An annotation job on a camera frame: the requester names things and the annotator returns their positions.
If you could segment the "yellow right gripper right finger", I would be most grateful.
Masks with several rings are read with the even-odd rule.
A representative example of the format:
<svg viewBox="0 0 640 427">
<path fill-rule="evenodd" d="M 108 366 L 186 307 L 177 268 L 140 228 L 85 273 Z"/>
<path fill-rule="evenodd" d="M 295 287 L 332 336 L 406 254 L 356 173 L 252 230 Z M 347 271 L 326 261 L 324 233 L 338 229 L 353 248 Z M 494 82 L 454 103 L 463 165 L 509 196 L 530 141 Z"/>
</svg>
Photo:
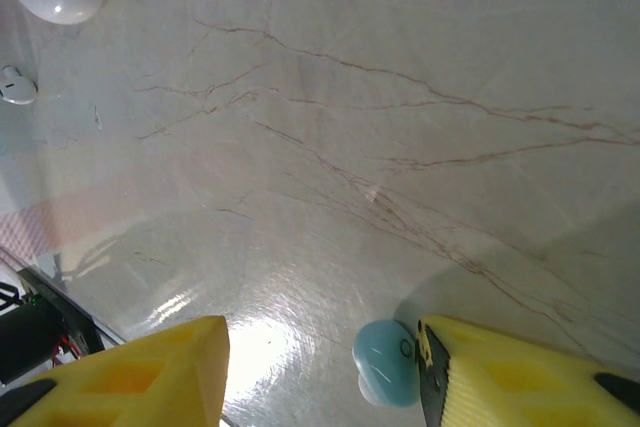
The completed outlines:
<svg viewBox="0 0 640 427">
<path fill-rule="evenodd" d="M 429 426 L 636 426 L 639 384 L 605 365 L 478 324 L 416 329 Z"/>
</svg>

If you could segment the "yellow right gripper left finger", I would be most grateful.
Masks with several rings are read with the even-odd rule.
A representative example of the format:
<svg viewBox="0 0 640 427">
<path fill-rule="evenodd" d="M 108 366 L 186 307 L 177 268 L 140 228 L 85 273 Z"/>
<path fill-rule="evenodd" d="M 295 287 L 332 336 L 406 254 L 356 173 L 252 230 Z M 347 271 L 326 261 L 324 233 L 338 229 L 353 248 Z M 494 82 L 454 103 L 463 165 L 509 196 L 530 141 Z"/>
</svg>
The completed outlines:
<svg viewBox="0 0 640 427">
<path fill-rule="evenodd" d="M 4 426 L 216 426 L 230 344 L 205 316 L 57 366 L 1 397 Z"/>
</svg>

